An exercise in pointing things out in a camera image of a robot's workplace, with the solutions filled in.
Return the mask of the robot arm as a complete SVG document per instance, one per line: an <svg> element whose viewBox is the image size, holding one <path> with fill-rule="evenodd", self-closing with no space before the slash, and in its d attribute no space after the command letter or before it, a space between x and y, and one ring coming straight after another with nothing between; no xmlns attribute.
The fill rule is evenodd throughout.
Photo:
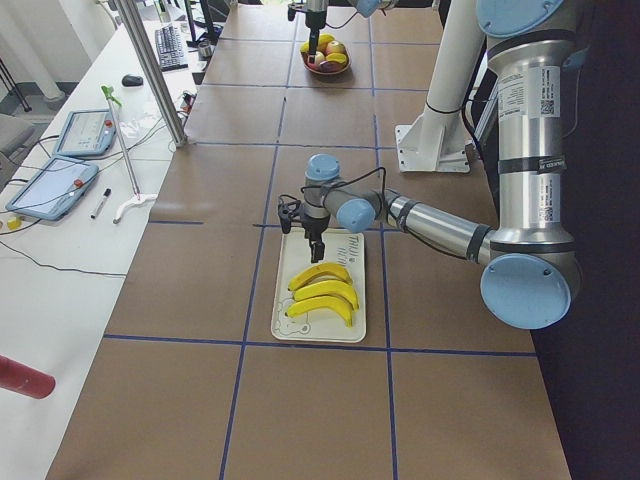
<svg viewBox="0 0 640 480"><path fill-rule="evenodd" d="M336 158L319 154L307 164L302 198L278 206L282 229L299 223L318 262L331 220L353 233L383 221L482 265L483 301L504 323L531 330L561 320L581 286L574 240L561 223L561 74L589 9L587 1L452 2L424 111L396 129L402 171L463 171L461 116L475 68L486 60L496 77L497 228L390 189L356 190Z"/></svg>
<svg viewBox="0 0 640 480"><path fill-rule="evenodd" d="M309 49L307 58L314 60L320 44L320 32L327 26L327 11L329 0L291 1L287 5L287 17L293 21L297 13L305 18L305 25L309 29ZM356 13L364 18L370 17L376 10L390 10L397 5L396 0L356 0L349 1Z"/></svg>

